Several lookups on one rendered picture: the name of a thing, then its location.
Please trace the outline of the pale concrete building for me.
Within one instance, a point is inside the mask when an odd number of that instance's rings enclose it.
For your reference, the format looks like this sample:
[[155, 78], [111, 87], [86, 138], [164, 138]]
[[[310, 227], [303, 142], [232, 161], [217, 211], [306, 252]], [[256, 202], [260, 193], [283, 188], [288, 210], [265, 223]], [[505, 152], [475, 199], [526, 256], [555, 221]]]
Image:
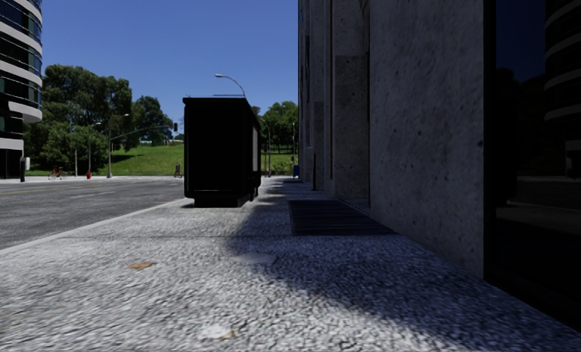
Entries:
[[298, 0], [301, 176], [581, 331], [581, 0]]

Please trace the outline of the trees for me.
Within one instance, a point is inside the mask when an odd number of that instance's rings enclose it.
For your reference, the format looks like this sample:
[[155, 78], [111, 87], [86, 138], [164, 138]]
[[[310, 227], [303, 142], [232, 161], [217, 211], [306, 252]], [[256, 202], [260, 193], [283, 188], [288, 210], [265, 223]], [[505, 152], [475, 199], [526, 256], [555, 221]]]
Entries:
[[[108, 135], [137, 128], [172, 125], [160, 102], [151, 96], [134, 98], [129, 81], [99, 76], [83, 67], [52, 64], [45, 68], [42, 86], [43, 118], [24, 127], [24, 154], [34, 168], [88, 170], [88, 137], [92, 130], [92, 171], [108, 164]], [[102, 124], [91, 125], [101, 121]], [[160, 145], [172, 138], [171, 129], [149, 129], [112, 141], [112, 151], [129, 151], [146, 140]]]
[[261, 125], [261, 142], [271, 144], [272, 152], [279, 154], [282, 148], [292, 151], [293, 124], [298, 125], [298, 106], [293, 101], [275, 102], [261, 114], [257, 106], [251, 107]]

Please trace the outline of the glass tower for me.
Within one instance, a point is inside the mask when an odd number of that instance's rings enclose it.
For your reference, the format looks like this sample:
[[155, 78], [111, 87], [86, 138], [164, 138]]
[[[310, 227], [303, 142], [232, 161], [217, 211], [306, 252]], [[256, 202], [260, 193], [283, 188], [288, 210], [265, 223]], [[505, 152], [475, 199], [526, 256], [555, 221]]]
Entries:
[[42, 0], [0, 0], [0, 179], [22, 176], [23, 125], [42, 119]]

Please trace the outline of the black bus shelter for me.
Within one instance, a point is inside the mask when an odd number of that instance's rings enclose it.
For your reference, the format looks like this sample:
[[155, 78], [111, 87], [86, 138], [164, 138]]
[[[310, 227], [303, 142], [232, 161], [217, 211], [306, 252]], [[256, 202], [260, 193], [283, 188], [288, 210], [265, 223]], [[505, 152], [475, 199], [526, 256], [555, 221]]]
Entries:
[[240, 207], [261, 184], [261, 127], [244, 97], [187, 97], [184, 193], [195, 207]]

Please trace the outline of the grey street lamp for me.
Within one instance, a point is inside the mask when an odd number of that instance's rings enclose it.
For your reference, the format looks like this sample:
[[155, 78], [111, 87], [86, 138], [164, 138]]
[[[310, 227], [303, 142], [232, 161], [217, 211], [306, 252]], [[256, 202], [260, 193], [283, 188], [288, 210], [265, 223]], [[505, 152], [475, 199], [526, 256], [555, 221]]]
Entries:
[[[101, 125], [101, 124], [102, 124], [102, 122], [101, 121], [98, 121], [98, 122], [93, 123], [91, 125], [91, 127], [93, 129], [95, 126], [98, 126], [98, 125]], [[92, 130], [89, 130], [89, 137], [88, 137], [88, 170], [91, 171], [91, 169], [92, 169]]]
[[234, 78], [233, 78], [233, 77], [231, 77], [231, 76], [227, 76], [227, 75], [224, 75], [224, 74], [221, 74], [221, 73], [215, 73], [215, 74], [214, 74], [214, 76], [215, 76], [216, 78], [224, 78], [224, 79], [229, 79], [229, 80], [231, 80], [231, 81], [232, 81], [233, 83], [235, 83], [235, 84], [238, 86], [238, 88], [241, 90], [241, 96], [242, 96], [242, 97], [244, 97], [244, 98], [246, 98], [246, 92], [245, 92], [245, 90], [244, 90], [243, 86], [242, 86], [242, 85], [241, 85], [241, 84], [240, 84], [240, 83], [239, 83], [239, 82], [238, 82], [236, 79], [234, 79]]

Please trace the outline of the traffic light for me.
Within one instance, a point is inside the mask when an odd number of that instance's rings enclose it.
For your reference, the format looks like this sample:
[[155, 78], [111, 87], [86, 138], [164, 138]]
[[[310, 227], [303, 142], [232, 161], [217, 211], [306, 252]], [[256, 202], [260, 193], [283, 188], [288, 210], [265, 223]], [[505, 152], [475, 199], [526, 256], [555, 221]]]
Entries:
[[132, 131], [126, 132], [126, 133], [121, 133], [118, 136], [114, 136], [112, 137], [112, 129], [111, 127], [108, 128], [107, 130], [107, 135], [108, 135], [108, 144], [107, 144], [107, 151], [108, 151], [108, 164], [107, 164], [107, 178], [111, 179], [113, 177], [112, 172], [111, 172], [111, 152], [112, 152], [112, 141], [114, 139], [118, 139], [121, 138], [123, 136], [127, 136], [136, 132], [141, 132], [141, 131], [145, 131], [145, 130], [149, 130], [149, 129], [171, 129], [173, 132], [177, 132], [178, 131], [178, 127], [179, 125], [177, 123], [172, 123], [171, 126], [169, 125], [163, 125], [163, 126], [149, 126], [149, 127], [145, 127], [145, 128], [137, 128], [134, 129]]

